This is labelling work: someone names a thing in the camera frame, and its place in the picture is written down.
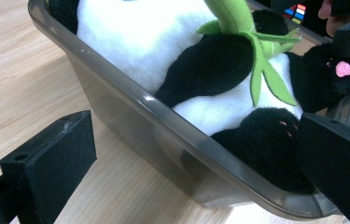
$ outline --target white plush fabric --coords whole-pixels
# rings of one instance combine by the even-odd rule
[[[215,17],[203,0],[80,0],[77,36],[154,94]]]
[[[286,54],[279,54],[269,62],[285,81],[287,89],[294,97],[289,73],[289,59]],[[261,81],[261,94],[258,107],[286,108],[297,118],[301,117],[300,106],[283,103],[272,95],[265,83]],[[207,135],[212,135],[239,126],[242,119],[255,107],[250,95],[250,75],[238,86],[215,96],[197,96],[174,107],[174,111]]]

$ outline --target black panda leg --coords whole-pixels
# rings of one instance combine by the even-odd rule
[[[299,170],[294,154],[299,121],[286,109],[260,108],[236,129],[212,138],[278,188],[311,193],[315,187]]]

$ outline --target clear plastic bin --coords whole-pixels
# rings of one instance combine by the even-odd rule
[[[199,203],[223,207],[254,202],[295,220],[340,214],[319,191],[298,195],[269,183],[54,20],[45,0],[30,0],[28,7],[38,30],[65,51],[97,116]],[[316,44],[324,41],[308,30],[301,33]],[[330,110],[341,120],[350,117],[350,97],[343,101],[346,111],[341,106]]]

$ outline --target stuffed panda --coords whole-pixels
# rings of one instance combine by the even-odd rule
[[[257,31],[288,32],[271,11],[253,13]],[[311,193],[314,185],[294,159],[302,112],[315,113],[350,93],[350,58],[333,58],[330,44],[304,55],[279,53],[269,63],[297,105],[279,100],[262,80],[258,106],[250,93],[254,50],[239,35],[206,35],[170,66],[156,97],[278,188]]]
[[[77,36],[154,94],[214,18],[203,0],[80,0]]]

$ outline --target wooden table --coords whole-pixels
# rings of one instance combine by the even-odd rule
[[[27,0],[0,1],[0,159],[54,120],[86,109],[91,105],[72,66],[33,26]],[[57,223],[299,223],[255,204],[205,208],[93,113],[92,120],[98,161]],[[302,223],[342,222],[343,217],[333,216]]]

